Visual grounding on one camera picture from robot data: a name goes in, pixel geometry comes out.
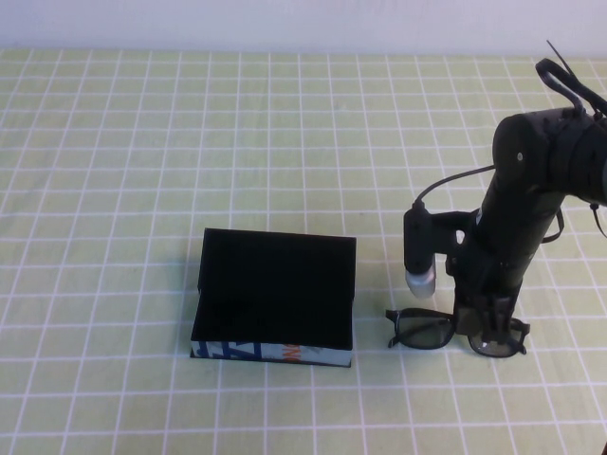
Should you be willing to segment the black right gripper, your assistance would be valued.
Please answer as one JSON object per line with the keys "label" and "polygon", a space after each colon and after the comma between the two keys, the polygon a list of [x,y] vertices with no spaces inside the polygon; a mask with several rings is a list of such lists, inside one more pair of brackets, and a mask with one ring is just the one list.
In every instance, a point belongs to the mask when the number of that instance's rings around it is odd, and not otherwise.
{"label": "black right gripper", "polygon": [[487,339],[506,342],[510,322],[524,273],[534,253],[500,257],[480,245],[445,246],[446,272],[454,280],[454,321],[456,333],[481,333],[483,324],[475,298],[488,300]]}

